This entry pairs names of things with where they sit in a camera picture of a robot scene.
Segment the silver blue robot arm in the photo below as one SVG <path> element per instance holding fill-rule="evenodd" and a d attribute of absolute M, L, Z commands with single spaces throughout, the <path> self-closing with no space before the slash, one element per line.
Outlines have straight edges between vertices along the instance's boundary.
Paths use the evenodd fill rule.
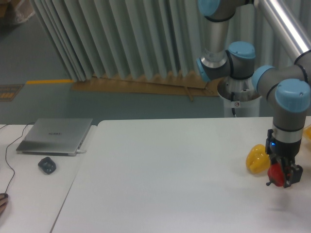
<path fill-rule="evenodd" d="M 254 67 L 255 49 L 246 42 L 225 46 L 229 20 L 247 0 L 200 0 L 200 13 L 211 23 L 205 49 L 197 59 L 206 82 L 228 77 L 251 83 L 259 96 L 274 108 L 273 127 L 268 130 L 265 152 L 270 159 L 269 183 L 290 187 L 301 179 L 303 168 L 295 163 L 311 104 L 311 40 L 292 10 L 280 0 L 254 0 L 280 39 L 293 65 L 283 70 Z"/>

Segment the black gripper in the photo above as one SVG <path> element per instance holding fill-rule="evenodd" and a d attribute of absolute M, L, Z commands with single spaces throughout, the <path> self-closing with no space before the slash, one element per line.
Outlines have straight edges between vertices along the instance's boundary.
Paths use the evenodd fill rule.
<path fill-rule="evenodd" d="M 284 174 L 284 188 L 300 182 L 303 168 L 295 164 L 295 157 L 300 150 L 301 130 L 284 131 L 281 129 L 269 129 L 265 144 L 265 152 L 271 162 L 270 170 L 281 165 Z"/>

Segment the person's hand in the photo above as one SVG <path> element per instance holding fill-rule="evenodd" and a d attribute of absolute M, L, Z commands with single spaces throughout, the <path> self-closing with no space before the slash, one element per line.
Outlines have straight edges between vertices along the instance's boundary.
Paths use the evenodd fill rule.
<path fill-rule="evenodd" d="M 5 211 L 9 202 L 9 195 L 7 193 L 0 194 L 0 215 Z"/>

